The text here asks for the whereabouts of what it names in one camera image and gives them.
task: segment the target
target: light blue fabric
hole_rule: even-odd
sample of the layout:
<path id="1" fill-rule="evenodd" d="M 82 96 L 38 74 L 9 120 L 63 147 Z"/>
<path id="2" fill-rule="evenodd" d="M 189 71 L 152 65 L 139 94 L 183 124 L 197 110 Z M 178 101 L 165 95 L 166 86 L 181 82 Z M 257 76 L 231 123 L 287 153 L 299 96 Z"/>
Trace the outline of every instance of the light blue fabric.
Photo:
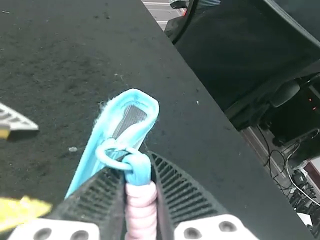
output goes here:
<path id="1" fill-rule="evenodd" d="M 151 162 L 145 154 L 130 154 L 123 158 L 123 163 L 132 166 L 132 170 L 125 170 L 124 177 L 127 183 L 135 186 L 147 185 L 151 181 Z"/>
<path id="2" fill-rule="evenodd" d="M 65 195 L 66 198 L 105 166 L 105 164 L 97 158 L 96 149 L 106 140 L 112 138 L 128 106 L 139 108 L 146 113 L 146 118 L 124 130 L 116 139 L 116 144 L 118 146 L 139 149 L 147 133 L 156 122 L 159 114 L 159 103 L 138 89 L 129 89 L 110 100 L 102 110 L 101 115 L 93 127 L 91 136 Z M 107 153 L 111 159 L 117 159 L 124 154 L 126 154 L 126 152 L 123 150 Z"/>

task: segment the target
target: screw hole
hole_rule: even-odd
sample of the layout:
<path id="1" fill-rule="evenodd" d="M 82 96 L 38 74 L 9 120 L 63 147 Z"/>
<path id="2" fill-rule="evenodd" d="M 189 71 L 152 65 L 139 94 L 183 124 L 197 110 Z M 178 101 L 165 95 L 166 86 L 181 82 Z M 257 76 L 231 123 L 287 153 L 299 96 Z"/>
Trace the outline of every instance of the screw hole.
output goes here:
<path id="1" fill-rule="evenodd" d="M 34 234 L 33 239 L 34 240 L 46 240 L 47 238 L 50 237 L 51 232 L 52 232 L 51 228 L 48 228 L 48 227 L 42 228 Z"/>
<path id="2" fill-rule="evenodd" d="M 76 231 L 72 234 L 70 240 L 88 240 L 89 239 L 89 233 L 84 230 Z"/>
<path id="3" fill-rule="evenodd" d="M 188 227 L 183 234 L 186 239 L 200 239 L 202 237 L 201 232 L 194 227 Z"/>
<path id="4" fill-rule="evenodd" d="M 235 232 L 237 231 L 236 225 L 229 221 L 223 221 L 219 224 L 219 228 L 222 232 Z"/>

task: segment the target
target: black office chair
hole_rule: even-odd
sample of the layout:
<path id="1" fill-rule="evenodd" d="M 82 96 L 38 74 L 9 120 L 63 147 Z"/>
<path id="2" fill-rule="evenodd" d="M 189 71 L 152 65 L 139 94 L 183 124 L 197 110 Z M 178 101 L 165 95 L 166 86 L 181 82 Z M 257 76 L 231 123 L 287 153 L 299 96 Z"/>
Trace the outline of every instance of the black office chair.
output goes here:
<path id="1" fill-rule="evenodd" d="M 320 59 L 319 11 L 319 0 L 191 0 L 165 32 L 240 130 L 294 96 L 295 79 L 320 72 L 308 69 Z"/>

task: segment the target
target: chair backrest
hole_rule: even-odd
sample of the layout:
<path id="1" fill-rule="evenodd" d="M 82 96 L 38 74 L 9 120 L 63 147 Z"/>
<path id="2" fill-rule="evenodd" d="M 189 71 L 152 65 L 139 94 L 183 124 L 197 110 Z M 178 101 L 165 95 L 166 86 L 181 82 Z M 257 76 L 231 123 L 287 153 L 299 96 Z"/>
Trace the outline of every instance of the chair backrest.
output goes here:
<path id="1" fill-rule="evenodd" d="M 229 118 L 320 59 L 320 42 L 273 0 L 193 0 L 170 39 Z"/>

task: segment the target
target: black table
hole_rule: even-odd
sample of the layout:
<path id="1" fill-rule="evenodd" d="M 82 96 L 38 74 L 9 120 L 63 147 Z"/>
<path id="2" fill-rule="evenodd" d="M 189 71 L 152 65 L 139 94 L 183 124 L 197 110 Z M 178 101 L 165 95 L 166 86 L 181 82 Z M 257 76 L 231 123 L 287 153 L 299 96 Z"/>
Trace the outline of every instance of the black table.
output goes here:
<path id="1" fill-rule="evenodd" d="M 312 239 L 140 0 L 0 6 L 0 101 L 41 130 L 1 143 L 2 195 L 61 201 L 101 102 L 138 88 L 160 104 L 148 149 L 194 176 L 260 240 Z"/>

